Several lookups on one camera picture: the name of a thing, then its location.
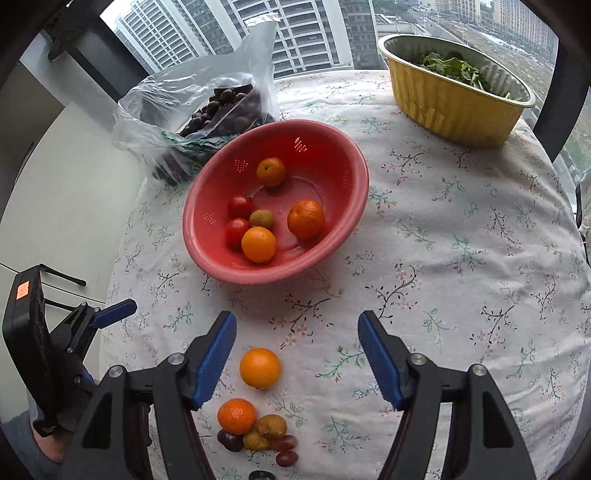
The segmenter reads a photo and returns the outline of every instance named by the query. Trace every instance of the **person's hand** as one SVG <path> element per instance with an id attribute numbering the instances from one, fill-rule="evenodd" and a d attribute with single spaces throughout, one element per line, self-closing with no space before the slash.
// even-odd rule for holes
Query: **person's hand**
<path id="1" fill-rule="evenodd" d="M 31 430 L 33 431 L 33 438 L 43 454 L 52 462 L 62 463 L 66 450 L 72 441 L 72 433 L 67 430 L 60 430 L 53 435 L 49 435 L 49 437 L 43 438 L 33 428 L 33 423 L 31 423 Z"/>

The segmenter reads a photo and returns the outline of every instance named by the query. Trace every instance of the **table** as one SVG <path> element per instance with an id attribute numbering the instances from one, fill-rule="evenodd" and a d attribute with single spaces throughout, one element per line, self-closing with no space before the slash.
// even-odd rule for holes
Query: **table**
<path id="1" fill-rule="evenodd" d="M 259 468 L 288 480 L 375 479 L 401 415 L 382 399 L 357 339 L 359 313 L 373 309 L 389 333 L 440 366 L 483 363 L 546 479 L 579 418 L 591 295 L 570 206 L 529 127 L 520 121 L 495 150 L 451 144 L 401 112 L 386 71 L 316 73 L 276 88 L 281 119 L 333 125 L 364 153 L 371 186 L 358 227 L 300 277 L 258 287 L 220 283 L 184 247 L 187 189 L 146 182 L 108 294 L 109 303 L 134 298 L 139 310 L 104 331 L 101 372 L 157 365 L 229 309 L 238 338 L 213 399 L 194 416 L 217 479 L 246 480 Z M 252 346 L 282 360 L 268 391 L 239 377 Z M 216 412 L 232 397 L 247 398 L 260 415 L 287 418 L 299 441 L 295 467 L 218 444 Z M 440 419 L 427 478 L 441 473 L 450 408 Z M 165 478 L 157 441 L 151 458 L 156 478 Z"/>

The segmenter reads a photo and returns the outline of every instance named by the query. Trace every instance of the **plastic bowl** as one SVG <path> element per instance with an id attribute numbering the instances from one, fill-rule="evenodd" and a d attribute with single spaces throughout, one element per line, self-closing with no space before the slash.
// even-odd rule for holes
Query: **plastic bowl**
<path id="1" fill-rule="evenodd" d="M 288 175 L 274 189 L 261 187 L 258 164 L 280 158 Z M 221 281 L 265 284 L 297 275 L 334 252 L 359 222 L 369 189 L 363 154 L 336 128 L 309 120 L 274 122 L 250 130 L 223 147 L 191 186 L 183 212 L 184 242 L 193 261 Z M 250 262 L 225 243 L 227 205 L 248 194 L 255 208 L 273 212 L 277 251 L 266 264 Z M 300 200 L 324 208 L 326 226 L 317 238 L 299 241 L 287 228 L 287 214 Z"/>

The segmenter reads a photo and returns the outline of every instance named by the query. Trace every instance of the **leafy green vegetable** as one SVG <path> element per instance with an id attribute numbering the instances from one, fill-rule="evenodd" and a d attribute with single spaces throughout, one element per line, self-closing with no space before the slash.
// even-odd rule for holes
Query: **leafy green vegetable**
<path id="1" fill-rule="evenodd" d="M 421 55 L 416 65 L 448 77 L 466 85 L 473 86 L 484 92 L 492 93 L 491 85 L 486 81 L 479 69 L 464 61 L 459 52 L 451 52 L 448 58 L 444 59 L 439 53 L 431 52 L 428 55 Z"/>

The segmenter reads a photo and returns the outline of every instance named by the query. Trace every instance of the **orange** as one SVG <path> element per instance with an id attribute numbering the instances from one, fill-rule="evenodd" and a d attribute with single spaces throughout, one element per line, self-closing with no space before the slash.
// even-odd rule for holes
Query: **orange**
<path id="1" fill-rule="evenodd" d="M 266 348 L 253 348 L 240 361 L 240 376 L 246 385 L 268 388 L 281 374 L 281 362 Z"/>
<path id="2" fill-rule="evenodd" d="M 275 255 L 277 240 L 268 229 L 254 226 L 242 237 L 242 251 L 247 259 L 256 263 L 268 262 Z"/>
<path id="3" fill-rule="evenodd" d="M 287 228 L 297 238 L 312 238 L 324 227 L 324 210 L 314 200 L 296 203 L 287 215 Z"/>
<path id="4" fill-rule="evenodd" d="M 217 422 L 232 435 L 244 435 L 256 422 L 255 407 L 243 398 L 233 398 L 217 411 Z"/>
<path id="5" fill-rule="evenodd" d="M 256 177 L 264 187 L 277 187 L 285 180 L 285 165 L 279 158 L 266 158 L 256 168 Z"/>

